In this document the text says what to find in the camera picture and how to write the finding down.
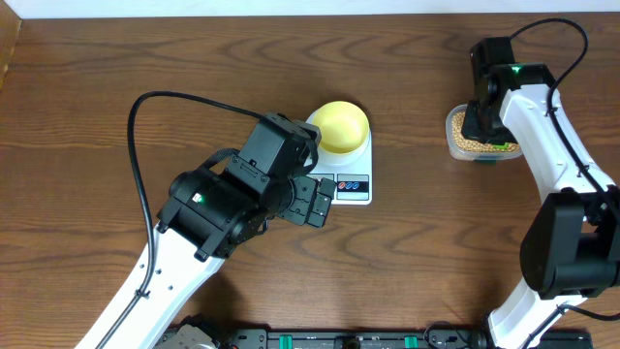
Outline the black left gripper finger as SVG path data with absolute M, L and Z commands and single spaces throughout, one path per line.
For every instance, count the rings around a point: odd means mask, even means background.
M 328 217 L 334 199 L 336 183 L 328 178 L 317 180 L 315 196 L 311 202 L 306 223 L 314 228 L 322 228 Z
M 309 176 L 300 176 L 291 181 L 292 200 L 279 217 L 296 225 L 320 225 L 321 215 L 314 211 L 319 181 Z

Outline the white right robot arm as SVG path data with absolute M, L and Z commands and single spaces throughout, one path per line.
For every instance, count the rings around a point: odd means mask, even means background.
M 475 97 L 461 134 L 516 143 L 542 205 L 520 245 L 522 278 L 490 312 L 476 348 L 536 347 L 567 311 L 619 284 L 619 188 L 592 160 L 543 63 L 518 63 L 509 37 L 470 50 Z

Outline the green plastic measuring scoop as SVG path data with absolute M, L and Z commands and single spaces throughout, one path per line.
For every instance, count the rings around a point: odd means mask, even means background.
M 484 164 L 496 164 L 497 161 L 502 161 L 503 157 L 500 153 L 504 154 L 511 150 L 510 143 L 492 144 L 486 143 L 483 146 L 483 155 L 478 156 L 476 161 Z

